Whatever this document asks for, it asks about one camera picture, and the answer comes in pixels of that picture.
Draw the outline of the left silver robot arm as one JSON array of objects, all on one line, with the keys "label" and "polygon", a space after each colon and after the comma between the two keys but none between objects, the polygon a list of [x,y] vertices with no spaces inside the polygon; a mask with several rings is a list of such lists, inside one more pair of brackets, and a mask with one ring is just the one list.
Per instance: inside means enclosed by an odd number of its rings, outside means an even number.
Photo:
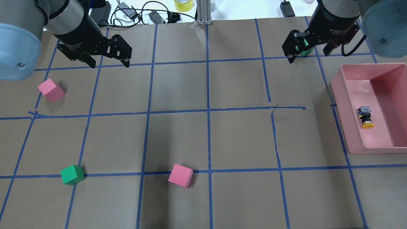
[{"label": "left silver robot arm", "polygon": [[0,78],[25,80],[37,66],[46,29],[59,40],[58,50],[71,61],[96,67],[94,56],[130,66],[131,46],[121,35],[104,36],[77,0],[2,0],[0,3]]}]

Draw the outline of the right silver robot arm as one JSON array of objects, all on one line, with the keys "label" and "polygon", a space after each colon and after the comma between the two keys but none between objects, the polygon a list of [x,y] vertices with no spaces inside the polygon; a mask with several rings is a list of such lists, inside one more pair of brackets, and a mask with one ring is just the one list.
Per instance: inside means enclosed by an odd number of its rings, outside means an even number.
[{"label": "right silver robot arm", "polygon": [[402,58],[407,52],[406,7],[405,0],[319,0],[308,28],[290,31],[282,50],[289,63],[317,45],[325,45],[325,56],[338,47],[349,56],[368,39],[375,54]]}]

